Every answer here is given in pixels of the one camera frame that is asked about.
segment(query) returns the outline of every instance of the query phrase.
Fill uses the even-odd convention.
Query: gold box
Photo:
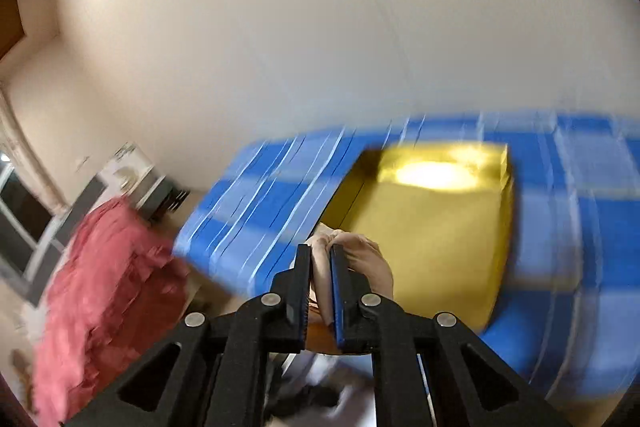
[[[360,155],[320,221],[380,245],[406,312],[489,320],[510,248],[513,176],[507,146],[455,142]]]

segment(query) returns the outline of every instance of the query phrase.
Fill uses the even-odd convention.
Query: floor
[[[174,213],[166,215],[156,225],[158,231],[175,237],[204,195],[203,191],[192,190]],[[196,270],[190,275],[189,289],[189,311],[201,311],[212,317],[234,312],[246,300],[245,296],[233,295]],[[561,409],[561,412],[574,427],[600,427],[615,409],[621,397],[622,395],[616,395],[590,402],[574,403]],[[271,425],[285,426],[286,424],[277,421]]]

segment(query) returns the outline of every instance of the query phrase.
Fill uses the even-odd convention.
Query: black object
[[[264,416],[265,419],[271,416],[287,418],[312,407],[330,409],[338,405],[339,400],[340,393],[332,387],[306,385],[293,396],[278,399],[273,404],[267,403]]]
[[[270,294],[234,314],[182,322],[67,426],[262,425],[268,352],[296,353],[305,345],[310,258],[310,248],[299,245],[294,267],[276,275]],[[443,315],[448,322],[441,317],[443,326],[440,315],[410,315],[372,295],[341,247],[332,248],[331,268],[338,345],[372,353],[379,426],[434,425],[424,379],[440,427],[569,426],[452,315]],[[325,407],[335,400],[327,389],[306,394]]]

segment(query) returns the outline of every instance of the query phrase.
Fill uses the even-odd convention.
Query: white wall
[[[245,143],[409,112],[640,116],[638,0],[59,0],[142,149],[207,187]]]
[[[27,140],[68,203],[128,139],[60,37],[15,71],[4,89]]]

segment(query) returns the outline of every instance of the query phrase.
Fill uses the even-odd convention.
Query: metal screw
[[[190,313],[184,318],[184,323],[190,328],[197,328],[204,324],[204,315],[198,312]]]
[[[375,293],[365,293],[360,300],[365,306],[377,306],[382,302],[380,295],[376,295]]]
[[[280,304],[280,296],[277,293],[265,293],[260,302],[265,306],[275,306],[276,304]]]
[[[436,320],[438,321],[438,324],[443,328],[450,328],[452,326],[455,326],[457,322],[455,315],[452,315],[450,313],[441,313],[438,315],[438,318]]]

